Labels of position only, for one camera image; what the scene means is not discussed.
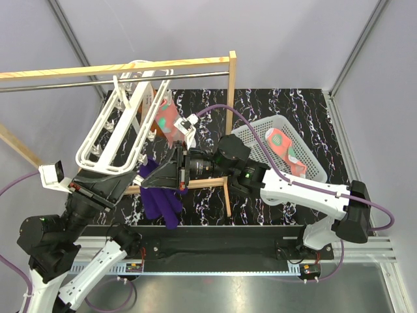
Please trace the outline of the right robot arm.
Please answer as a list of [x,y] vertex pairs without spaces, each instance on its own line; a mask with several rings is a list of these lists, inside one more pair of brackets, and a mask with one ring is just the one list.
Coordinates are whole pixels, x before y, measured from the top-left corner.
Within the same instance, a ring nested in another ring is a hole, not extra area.
[[245,196],[256,196],[268,205],[295,203],[324,213],[326,218],[304,226],[296,251],[311,258],[326,245],[338,240],[364,244],[370,232],[370,206],[363,182],[332,185],[310,181],[250,158],[251,149],[234,134],[223,136],[214,153],[186,149],[175,142],[171,152],[149,174],[142,188],[184,190],[192,179],[226,176],[229,188]]

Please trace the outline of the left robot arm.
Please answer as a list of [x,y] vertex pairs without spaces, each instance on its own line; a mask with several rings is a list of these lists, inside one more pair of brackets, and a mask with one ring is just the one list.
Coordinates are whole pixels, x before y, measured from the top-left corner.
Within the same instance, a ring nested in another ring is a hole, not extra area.
[[140,234],[120,224],[110,231],[109,241],[76,278],[62,284],[81,249],[76,241],[99,212],[120,202],[137,174],[105,175],[81,170],[69,179],[54,164],[38,170],[44,188],[67,192],[69,197],[62,215],[31,216],[20,226],[17,244],[29,255],[31,278],[27,300],[20,310],[75,312],[116,263],[140,252]]

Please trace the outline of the white plastic clip hanger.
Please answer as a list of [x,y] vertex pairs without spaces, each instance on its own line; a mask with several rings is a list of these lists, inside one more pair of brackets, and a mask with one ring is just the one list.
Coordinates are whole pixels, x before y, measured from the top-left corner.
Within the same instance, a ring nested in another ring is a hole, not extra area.
[[[167,98],[170,76],[174,70],[165,69],[156,94],[151,79],[155,70],[114,74],[111,80],[113,91],[104,104],[87,137],[76,153],[76,164],[83,170],[106,175],[119,175],[134,169],[146,140],[152,141],[152,123],[159,106]],[[130,128],[136,131],[133,146],[127,152],[124,164],[114,165],[113,160]]]

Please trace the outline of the purple sock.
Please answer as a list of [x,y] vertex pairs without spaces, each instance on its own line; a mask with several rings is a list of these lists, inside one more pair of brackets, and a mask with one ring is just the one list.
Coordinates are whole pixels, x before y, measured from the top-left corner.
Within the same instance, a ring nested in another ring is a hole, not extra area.
[[166,188],[140,187],[141,201],[145,216],[149,220],[162,217],[167,229],[175,229],[179,225],[178,215],[182,212],[182,202],[177,192]]

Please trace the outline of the orange sock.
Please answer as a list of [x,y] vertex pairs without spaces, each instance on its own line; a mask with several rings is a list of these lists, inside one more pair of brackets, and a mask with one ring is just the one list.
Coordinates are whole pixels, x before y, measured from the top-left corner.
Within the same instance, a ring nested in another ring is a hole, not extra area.
[[[140,107],[137,110],[137,113],[140,115],[141,120],[143,120],[147,114],[147,110],[149,108],[149,105],[153,101],[153,97],[156,95],[157,90],[151,89],[146,90],[145,95],[143,97],[143,100],[140,104]],[[156,137],[160,137],[163,139],[167,139],[167,136],[163,133],[162,129],[158,125],[156,121],[152,122],[151,131],[156,132]]]

